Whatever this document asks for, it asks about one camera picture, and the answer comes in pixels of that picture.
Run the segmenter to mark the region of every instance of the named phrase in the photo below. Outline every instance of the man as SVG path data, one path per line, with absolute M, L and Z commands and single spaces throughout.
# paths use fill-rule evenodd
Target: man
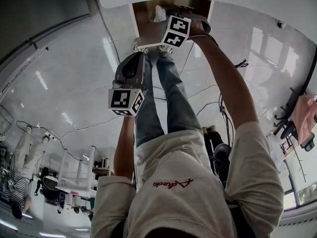
M 190 34 L 206 33 L 193 20 Z M 240 204 L 256 237 L 268 238 L 277 227 L 283 189 L 249 90 L 211 38 L 193 41 L 210 64 L 236 128 L 226 189 L 211 171 L 202 129 L 187 101 L 172 49 L 161 46 L 157 68 L 167 99 L 168 134 L 156 113 L 152 65 L 146 56 L 147 92 L 135 118 L 138 191 L 131 183 L 134 118 L 125 117 L 114 157 L 115 176 L 99 178 L 92 238 L 109 238 L 120 226 L 122 236 L 129 238 L 237 237 L 226 200 Z
M 25 213 L 32 203 L 30 182 L 33 170 L 41 154 L 39 147 L 50 140 L 47 136 L 43 137 L 42 142 L 35 140 L 30 149 L 31 133 L 31 126 L 27 126 L 27 130 L 21 136 L 12 156 L 14 167 L 9 179 L 13 182 L 13 185 L 9 188 L 8 197 L 11 203 L 12 214 L 17 219 L 22 218 L 22 213 Z

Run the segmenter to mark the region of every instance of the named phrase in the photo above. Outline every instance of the white t-shirt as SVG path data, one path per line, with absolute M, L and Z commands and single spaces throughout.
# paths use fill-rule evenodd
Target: white t-shirt
M 256 122 L 236 131 L 226 191 L 212 173 L 203 136 L 174 132 L 137 149 L 138 185 L 99 178 L 92 238 L 107 238 L 122 220 L 125 237 L 172 228 L 198 238 L 237 237 L 225 198 L 236 200 L 257 237 L 269 237 L 283 212 L 283 189 Z

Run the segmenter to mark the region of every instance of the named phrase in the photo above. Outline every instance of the floor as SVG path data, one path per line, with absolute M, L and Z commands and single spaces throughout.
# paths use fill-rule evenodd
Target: floor
M 122 61 L 132 53 L 136 38 L 127 5 L 101 8 L 105 22 L 96 5 L 89 6 L 92 16 L 49 43 L 49 50 L 23 71 L 1 103 L 15 120 L 51 130 L 76 158 L 89 154 L 91 145 L 99 154 L 113 155 L 122 118 L 107 109 L 108 89 L 118 65 L 116 50 Z M 304 83 L 315 44 L 288 25 L 279 29 L 270 16 L 222 2 L 214 3 L 210 24 L 211 34 L 234 64 L 248 61 L 249 66 L 239 71 L 253 96 L 262 129 L 269 134 L 274 115 L 291 94 L 289 88 Z M 174 50 L 173 57 L 195 112 L 217 102 L 219 89 L 201 50 L 186 43 Z M 165 98 L 155 61 L 153 70 L 155 97 Z M 164 100 L 157 99 L 157 111 L 167 132 Z M 206 106 L 198 118 L 202 126 L 215 124 L 226 141 L 217 104 Z M 33 136 L 41 139 L 44 132 L 34 129 Z M 7 132 L 12 149 L 21 134 L 16 124 Z M 58 170 L 63 155 L 60 142 L 51 141 L 43 150 L 42 165 Z M 76 172 L 77 162 L 68 158 Z

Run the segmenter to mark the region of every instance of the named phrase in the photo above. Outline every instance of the chair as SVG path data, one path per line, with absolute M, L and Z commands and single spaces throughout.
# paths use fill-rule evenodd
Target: chair
M 65 191 L 66 193 L 73 194 L 76 196 L 81 197 L 95 197 L 97 188 L 97 181 L 94 179 L 95 175 L 92 172 L 94 166 L 94 157 L 95 157 L 96 148 L 95 146 L 91 147 L 90 155 L 89 155 L 89 163 L 87 169 L 87 177 L 80 178 L 81 175 L 81 166 L 82 166 L 82 159 L 79 161 L 77 176 L 75 178 L 65 177 L 64 175 L 64 168 L 65 168 L 65 159 L 67 155 L 67 150 L 64 150 L 64 156 L 61 163 L 61 167 L 59 170 L 58 176 L 58 183 L 56 188 Z

